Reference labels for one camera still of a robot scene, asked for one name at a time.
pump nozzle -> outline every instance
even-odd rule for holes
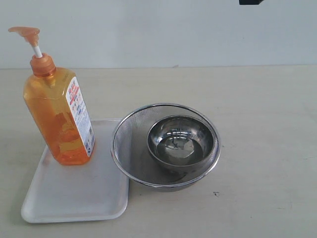
[[[26,42],[29,42],[30,45],[32,46],[36,58],[41,58],[42,57],[42,52],[39,48],[38,45],[38,40],[39,40],[39,32],[40,30],[38,28],[34,27],[25,27],[25,26],[15,26],[11,27],[9,29],[9,32],[16,32],[20,36],[24,37]]]
[[[56,67],[50,56],[41,52],[38,46],[39,32],[38,28],[15,26],[9,29],[9,32],[16,32],[29,42],[34,50],[35,56],[32,57],[30,65],[36,76],[46,76],[55,72]]]

soap dispenser bottle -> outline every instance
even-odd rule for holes
[[[29,42],[35,55],[23,98],[53,157],[62,165],[82,165],[90,160],[95,135],[74,72],[56,67],[38,46],[37,28],[12,27]]]

bowl rim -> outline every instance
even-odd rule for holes
[[[157,124],[159,124],[160,122],[162,122],[163,120],[166,120],[166,119],[173,119],[173,118],[189,118],[191,120],[194,120],[194,121],[197,121],[201,124],[203,124],[205,127],[207,127],[208,131],[211,133],[211,136],[212,136],[212,131],[210,129],[210,126],[206,125],[203,121],[197,119],[197,118],[194,118],[192,116],[187,116],[187,115],[171,115],[171,116],[167,116],[167,117],[164,117],[164,118],[161,118],[160,120],[158,120],[157,122],[155,122],[151,128],[149,129],[149,132],[148,132],[148,135],[147,135],[147,147],[148,147],[148,151],[150,152],[150,154],[158,161],[160,161],[161,163],[165,164],[165,165],[168,165],[168,166],[172,166],[172,167],[175,167],[175,168],[189,168],[191,166],[195,166],[197,164],[200,164],[201,162],[203,162],[205,159],[207,159],[212,153],[213,153],[213,150],[215,148],[215,139],[214,137],[212,136],[212,140],[213,140],[213,143],[212,143],[212,149],[210,150],[210,152],[204,156],[201,160],[199,160],[198,162],[195,162],[193,164],[189,164],[189,165],[174,165],[174,164],[170,164],[168,162],[165,162],[163,160],[161,160],[158,156],[156,156],[153,151],[150,149],[150,145],[149,145],[149,137],[150,137],[150,133],[151,131],[154,129],[154,127],[157,126]]]
[[[183,109],[186,109],[186,110],[189,110],[193,113],[196,113],[197,115],[199,115],[200,117],[202,117],[206,122],[208,122],[208,124],[213,128],[215,134],[216,134],[216,137],[217,137],[217,151],[216,151],[216,154],[215,154],[215,157],[214,157],[214,160],[213,160],[213,163],[210,165],[210,167],[208,169],[206,169],[202,174],[200,174],[199,176],[189,180],[189,181],[186,181],[186,182],[181,182],[181,183],[175,183],[175,184],[157,184],[157,183],[151,183],[151,182],[146,182],[144,180],[141,180],[141,179],[138,179],[137,177],[133,176],[132,174],[128,173],[120,164],[118,158],[116,157],[115,155],[115,151],[114,151],[114,139],[115,139],[115,136],[118,132],[118,129],[121,127],[121,125],[129,118],[131,117],[132,115],[142,111],[142,110],[145,110],[145,109],[148,109],[148,108],[152,108],[152,107],[158,107],[158,106],[170,106],[170,107],[178,107],[178,108],[183,108]],[[110,150],[111,150],[111,156],[112,156],[112,159],[113,161],[115,162],[115,164],[117,165],[117,167],[127,176],[129,177],[131,180],[135,181],[135,182],[138,182],[140,184],[143,184],[145,186],[149,186],[149,187],[153,187],[153,188],[180,188],[180,187],[184,187],[184,186],[188,186],[188,185],[191,185],[199,180],[201,180],[203,177],[205,177],[211,170],[214,169],[214,167],[217,165],[218,163],[218,160],[219,160],[219,157],[220,157],[220,154],[221,154],[221,139],[220,139],[220,136],[219,136],[219,133],[216,129],[216,127],[214,126],[214,124],[205,116],[203,115],[202,113],[198,112],[197,110],[193,109],[193,108],[190,108],[188,106],[185,106],[185,105],[181,105],[181,104],[175,104],[175,103],[154,103],[154,104],[148,104],[148,105],[145,105],[143,107],[140,107],[134,111],[132,111],[131,113],[129,113],[128,115],[126,115],[119,123],[118,125],[116,126],[116,128],[114,129],[113,133],[112,133],[112,137],[111,137],[111,142],[110,142]]]

white pump tube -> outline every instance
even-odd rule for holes
[[[39,46],[32,46],[32,48],[34,50],[36,58],[42,58],[43,57]]]

black object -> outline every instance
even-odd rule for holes
[[[240,5],[259,5],[263,0],[239,0]]]

